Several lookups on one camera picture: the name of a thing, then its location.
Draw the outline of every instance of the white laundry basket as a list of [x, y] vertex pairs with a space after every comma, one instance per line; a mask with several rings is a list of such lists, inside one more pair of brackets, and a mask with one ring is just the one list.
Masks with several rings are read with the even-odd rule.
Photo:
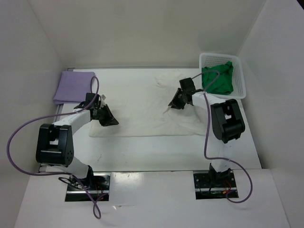
[[214, 96], [223, 99], [243, 99], [246, 97], [245, 80], [243, 74], [243, 68], [241, 60], [237, 56], [214, 54], [214, 53], [201, 53], [199, 56], [199, 70], [201, 71], [204, 67], [215, 67], [217, 65], [225, 64], [228, 61], [232, 62], [232, 86], [233, 92], [229, 95], [218, 95]]

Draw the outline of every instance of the green cloth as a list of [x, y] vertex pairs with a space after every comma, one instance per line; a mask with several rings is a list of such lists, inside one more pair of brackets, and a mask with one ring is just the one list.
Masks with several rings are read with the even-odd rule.
[[[233, 92], [232, 86], [232, 71], [233, 66], [232, 62], [227, 62], [223, 65], [218, 65], [214, 67], [205, 67], [201, 69], [201, 72], [204, 73], [208, 70], [217, 70], [220, 72], [219, 78], [207, 89], [207, 93], [210, 94], [221, 94], [229, 95]], [[215, 72], [202, 74], [202, 86], [205, 88], [209, 85], [210, 82], [217, 76]]]

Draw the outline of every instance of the cable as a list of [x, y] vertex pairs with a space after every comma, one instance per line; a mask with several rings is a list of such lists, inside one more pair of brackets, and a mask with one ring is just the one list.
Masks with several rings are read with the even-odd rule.
[[[53, 115], [46, 115], [46, 116], [42, 116], [42, 117], [38, 117], [38, 118], [35, 118], [35, 119], [32, 119], [30, 121], [27, 121], [26, 123], [24, 123], [23, 125], [21, 125], [20, 127], [18, 127], [14, 132], [13, 134], [10, 136], [9, 140], [8, 140], [8, 143], [7, 143], [7, 146], [6, 146], [6, 154], [7, 154], [7, 157], [9, 159], [9, 162], [12, 164], [12, 166], [18, 170], [19, 172], [22, 172], [24, 174], [27, 174], [27, 175], [30, 175], [30, 176], [53, 176], [53, 175], [72, 175], [72, 177], [78, 181], [78, 183], [81, 185], [81, 187], [83, 188], [83, 190], [85, 190], [86, 194], [88, 195], [88, 197], [90, 198], [90, 200], [93, 202], [94, 206], [93, 206], [93, 213], [94, 213], [94, 216], [97, 218], [97, 219], [100, 219], [101, 218], [101, 212], [100, 212], [100, 209], [97, 205], [97, 202], [104, 196], [106, 195], [107, 193], [105, 194], [102, 194], [100, 197], [97, 198], [97, 200], [95, 201], [91, 194], [89, 193], [89, 191], [86, 189], [86, 187], [83, 185], [83, 183], [73, 174], [71, 173], [68, 173], [68, 172], [52, 172], [52, 173], [32, 173], [32, 172], [28, 172], [28, 171], [25, 171], [23, 169], [21, 169], [20, 167], [18, 167], [15, 162], [12, 160], [11, 158], [11, 155], [10, 155], [10, 143], [12, 141], [12, 139], [14, 138], [14, 136], [23, 128], [25, 127], [26, 125], [32, 123], [32, 122], [35, 122], [35, 121], [38, 121], [38, 120], [42, 120], [42, 119], [46, 119], [46, 118], [50, 118], [50, 117], [57, 117], [57, 116], [64, 116], [64, 115], [72, 115], [72, 114], [77, 114], [77, 113], [80, 113], [84, 110], [86, 110], [87, 108], [89, 108], [91, 106], [91, 104], [95, 101], [96, 97], [98, 96], [98, 90], [99, 90], [99, 81], [98, 81], [98, 78], [96, 76], [93, 76], [92, 79], [91, 79], [91, 91], [92, 91], [92, 83], [93, 83], [93, 80], [96, 80], [97, 81], [97, 90], [96, 90], [96, 93], [94, 95], [94, 98], [92, 99], [92, 101], [86, 106], [84, 107], [83, 109], [77, 111], [77, 112], [71, 112], [71, 113], [62, 113], [62, 114], [53, 114]], [[95, 213], [95, 209], [97, 209], [98, 211], [98, 216], [96, 215]]]
[[210, 85], [212, 85], [220, 76], [220, 72], [217, 71], [217, 70], [213, 70], [213, 72], [216, 72], [218, 75], [215, 77], [215, 79], [212, 80], [212, 82], [210, 82], [205, 88], [204, 88], [204, 97], [205, 97], [205, 101], [206, 101], [206, 105], [207, 105], [207, 113], [208, 113], [208, 124], [207, 124], [207, 132], [206, 132], [206, 138], [205, 138], [205, 146], [204, 146], [204, 157], [205, 159], [207, 160], [226, 160], [228, 162], [232, 162], [236, 165], [238, 165], [244, 172], [245, 174], [248, 176], [248, 179], [249, 179], [249, 182], [250, 182], [250, 191], [249, 191], [249, 194], [246, 196], [245, 199], [241, 200], [241, 201], [233, 201], [231, 199], [228, 198], [228, 195], [236, 190], [231, 190], [229, 191], [227, 194], [226, 194], [226, 199], [228, 199], [228, 201], [232, 202], [232, 203], [243, 203], [245, 202], [247, 199], [250, 198], [251, 194], [252, 194], [252, 189], [253, 189], [253, 183], [252, 183], [252, 180], [251, 180], [251, 177], [249, 175], [249, 173], [247, 172], [247, 170], [238, 162], [234, 161], [234, 160], [231, 160], [231, 159], [228, 159], [228, 158], [224, 158], [224, 157], [208, 157], [207, 156], [207, 144], [208, 144], [208, 138], [209, 138], [209, 132], [210, 132], [210, 122], [211, 122], [211, 114], [210, 114], [210, 107], [209, 107], [209, 102], [208, 102], [208, 98], [207, 98], [207, 95], [206, 95], [206, 90], [209, 88]]

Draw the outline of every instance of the purple cable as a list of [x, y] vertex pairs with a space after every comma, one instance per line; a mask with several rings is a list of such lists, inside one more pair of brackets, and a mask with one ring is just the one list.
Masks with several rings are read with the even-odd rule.
[[212, 85], [220, 76], [220, 72], [217, 71], [217, 70], [210, 70], [210, 71], [206, 71], [206, 72], [203, 72], [201, 74], [198, 74], [196, 76], [194, 76], [192, 79], [198, 77], [199, 75], [202, 75], [204, 73], [208, 73], [208, 72], [215, 72], [217, 73], [218, 75], [215, 77], [215, 79], [212, 80], [212, 82], [210, 82], [204, 89], [204, 97], [205, 97], [205, 101], [206, 101], [206, 105], [207, 105], [207, 112], [208, 112], [208, 124], [207, 124], [207, 132], [206, 132], [206, 139], [205, 139], [205, 146], [204, 146], [204, 157], [205, 159], [207, 160], [226, 160], [226, 161], [229, 161], [229, 162], [232, 162], [236, 165], [238, 165], [244, 172], [245, 174], [248, 176], [248, 179], [249, 179], [249, 182], [250, 182], [250, 192], [249, 194], [247, 195], [247, 197], [241, 201], [233, 201], [231, 199], [228, 198], [228, 195], [232, 192], [234, 192], [235, 190], [232, 190], [232, 191], [229, 191], [228, 193], [226, 193], [226, 198], [232, 202], [232, 203], [243, 203], [245, 202], [247, 199], [250, 198], [251, 194], [252, 194], [252, 189], [253, 189], [253, 183], [252, 183], [252, 180], [251, 180], [251, 177], [249, 175], [249, 173], [247, 172], [247, 170], [245, 170], [245, 168], [238, 162], [234, 161], [234, 160], [231, 160], [231, 159], [228, 159], [228, 158], [224, 158], [224, 157], [208, 157], [207, 156], [207, 144], [208, 144], [208, 138], [209, 138], [209, 132], [210, 132], [210, 122], [211, 122], [211, 114], [210, 114], [210, 107], [209, 107], [209, 102], [208, 102], [208, 99], [207, 99], [207, 95], [206, 95], [206, 90], [209, 88], [210, 85]]
[[[96, 79], [97, 81], [97, 91], [95, 93], [95, 96], [94, 98], [92, 99], [92, 101], [86, 106], [84, 107], [83, 109], [79, 110], [77, 113], [79, 112], [82, 112], [83, 110], [86, 110], [88, 107], [91, 106], [91, 104], [94, 102], [95, 98], [97, 97], [98, 95], [98, 90], [99, 90], [99, 81], [98, 81], [98, 78], [96, 76], [93, 76], [92, 79], [91, 79], [91, 91], [92, 91], [92, 82], [93, 82], [93, 79]], [[25, 127], [26, 125], [32, 123], [32, 122], [35, 122], [35, 121], [38, 121], [38, 120], [42, 120], [42, 119], [46, 119], [46, 118], [50, 118], [50, 117], [56, 117], [56, 116], [63, 116], [63, 115], [72, 115], [72, 114], [76, 114], [76, 112], [71, 112], [71, 113], [62, 113], [62, 114], [53, 114], [53, 115], [46, 115], [46, 116], [42, 116], [42, 117], [38, 117], [38, 118], [35, 118], [35, 119], [32, 119], [26, 123], [24, 123], [23, 125], [21, 125], [20, 127], [18, 127], [14, 132], [13, 134], [10, 136], [9, 140], [8, 140], [8, 143], [7, 143], [7, 146], [6, 146], [6, 154], [8, 156], [8, 159], [9, 159], [9, 162], [12, 164], [12, 166], [18, 170], [19, 172], [22, 172], [24, 174], [27, 174], [27, 175], [30, 175], [30, 176], [53, 176], [53, 175], [61, 175], [61, 174], [64, 174], [64, 175], [72, 175], [72, 177], [75, 178], [76, 181], [78, 181], [78, 183], [81, 185], [81, 187], [85, 190], [86, 194], [88, 195], [88, 197], [90, 198], [90, 200], [93, 202], [94, 204], [94, 207], [93, 207], [93, 213], [94, 213], [94, 216], [97, 218], [97, 219], [100, 219], [101, 218], [101, 212], [100, 212], [100, 209], [97, 205], [97, 202], [101, 199], [101, 197], [99, 197], [96, 201], [92, 198], [92, 196], [90, 195], [89, 191], [86, 189], [86, 187], [81, 183], [81, 181], [76, 177], [74, 176], [73, 174], [71, 173], [68, 173], [68, 172], [52, 172], [52, 173], [32, 173], [32, 172], [27, 172], [23, 169], [21, 169], [20, 167], [18, 167], [15, 162], [12, 160], [11, 158], [11, 155], [10, 155], [10, 143], [12, 141], [12, 139], [14, 138], [14, 136], [18, 133], [18, 131], [20, 131], [23, 127]], [[98, 214], [99, 216], [96, 215], [95, 213], [95, 208], [97, 209], [98, 211]]]

